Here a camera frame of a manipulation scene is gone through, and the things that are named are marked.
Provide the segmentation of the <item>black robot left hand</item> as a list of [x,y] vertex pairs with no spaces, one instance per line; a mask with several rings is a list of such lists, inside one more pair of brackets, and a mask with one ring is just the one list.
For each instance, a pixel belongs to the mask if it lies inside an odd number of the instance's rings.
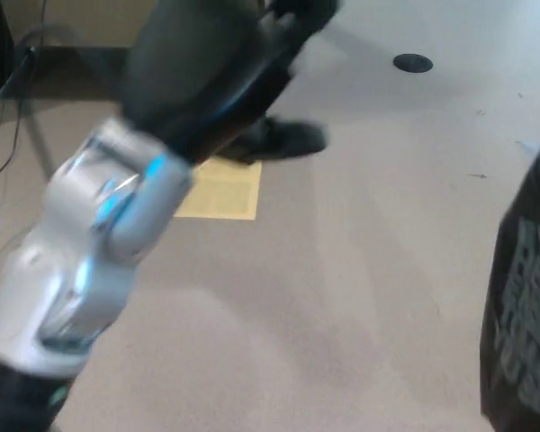
[[337,1],[160,1],[130,49],[121,115],[193,165],[241,164],[321,152],[321,127],[268,108],[292,79],[304,44]]

